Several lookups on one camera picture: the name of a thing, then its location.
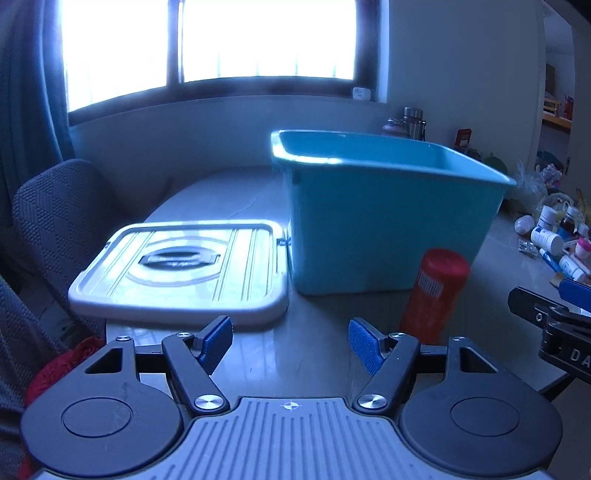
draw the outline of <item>gray chair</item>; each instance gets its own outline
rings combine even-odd
[[[89,161],[67,160],[21,186],[12,214],[30,261],[57,302],[104,338],[104,319],[77,317],[67,294],[110,236],[130,223],[109,182]]]
[[[16,476],[22,462],[19,425],[25,390],[65,351],[0,278],[0,472]]]

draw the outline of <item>plastic bin lid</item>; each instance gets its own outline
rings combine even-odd
[[[266,220],[139,223],[122,228],[68,292],[82,316],[205,325],[228,315],[259,325],[288,305],[287,252]]]

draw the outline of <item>black circular pad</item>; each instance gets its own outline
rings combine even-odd
[[[513,478],[543,468],[562,436],[552,404],[506,371],[446,374],[411,397],[400,428],[425,460],[469,478]]]
[[[450,414],[462,430],[482,437],[505,435],[519,424],[515,407],[497,398],[467,398],[456,403]]]
[[[139,382],[133,342],[104,347],[35,400],[21,420],[34,461],[78,478],[136,471],[162,457],[182,431],[174,400]]]
[[[88,398],[70,405],[61,419],[74,435],[106,437],[125,428],[131,420],[131,408],[113,398]]]

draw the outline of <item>teal plastic bin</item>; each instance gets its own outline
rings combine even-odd
[[[430,248],[472,263],[515,185],[415,140],[282,130],[271,145],[291,190],[291,276],[306,295],[412,288]]]

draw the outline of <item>window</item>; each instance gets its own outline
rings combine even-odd
[[[193,98],[374,90],[378,1],[62,0],[70,122]]]
[[[166,85],[167,10],[167,0],[62,0],[69,111]]]
[[[355,0],[185,0],[181,21],[185,82],[257,75],[353,79]]]

